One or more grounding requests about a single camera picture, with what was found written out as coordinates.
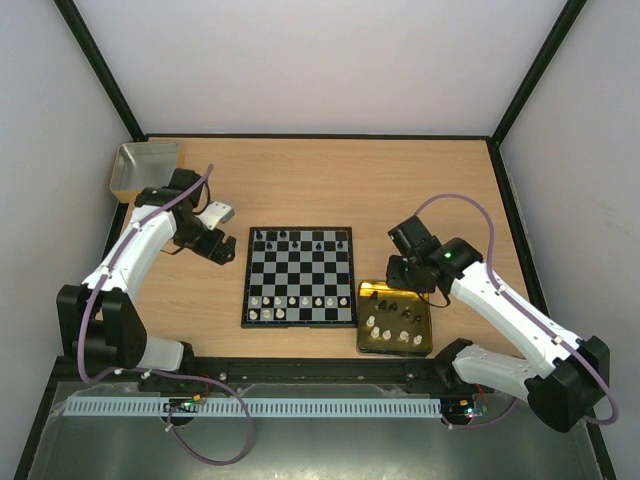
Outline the gold metal tin tray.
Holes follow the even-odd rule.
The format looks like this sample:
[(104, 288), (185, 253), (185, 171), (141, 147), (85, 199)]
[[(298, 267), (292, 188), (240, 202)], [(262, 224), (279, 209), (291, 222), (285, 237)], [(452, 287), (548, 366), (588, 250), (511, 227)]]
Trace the gold metal tin tray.
[(428, 294), (363, 281), (356, 299), (356, 347), (360, 353), (424, 358), (432, 352)]

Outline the black and white chessboard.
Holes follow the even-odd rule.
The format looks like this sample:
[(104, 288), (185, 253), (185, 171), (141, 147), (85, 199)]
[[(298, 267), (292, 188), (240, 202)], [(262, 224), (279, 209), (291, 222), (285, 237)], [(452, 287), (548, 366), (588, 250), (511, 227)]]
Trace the black and white chessboard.
[(249, 230), (243, 328), (354, 327), (355, 289), (351, 227)]

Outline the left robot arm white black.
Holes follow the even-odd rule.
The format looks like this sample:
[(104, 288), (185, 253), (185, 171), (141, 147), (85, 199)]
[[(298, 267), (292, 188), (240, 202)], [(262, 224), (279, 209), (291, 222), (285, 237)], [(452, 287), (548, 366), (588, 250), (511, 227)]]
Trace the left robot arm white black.
[(208, 173), (177, 168), (164, 187), (147, 187), (105, 258), (56, 298), (64, 354), (86, 383), (124, 370), (177, 372), (193, 355), (184, 341), (149, 334), (135, 299), (167, 243), (218, 265), (235, 257), (236, 240), (221, 230), (233, 208), (212, 200)]

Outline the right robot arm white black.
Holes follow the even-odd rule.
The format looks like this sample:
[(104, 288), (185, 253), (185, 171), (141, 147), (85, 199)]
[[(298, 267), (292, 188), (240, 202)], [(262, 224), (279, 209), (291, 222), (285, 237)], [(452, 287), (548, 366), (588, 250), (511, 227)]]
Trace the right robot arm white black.
[(490, 352), (463, 341), (436, 367), (445, 390), (481, 384), (528, 404), (548, 427), (566, 433), (586, 419), (609, 385), (610, 349), (560, 326), (497, 277), (482, 254), (461, 238), (441, 243), (417, 216), (388, 233), (389, 286), (415, 293), (440, 291), (471, 307), (520, 355)]

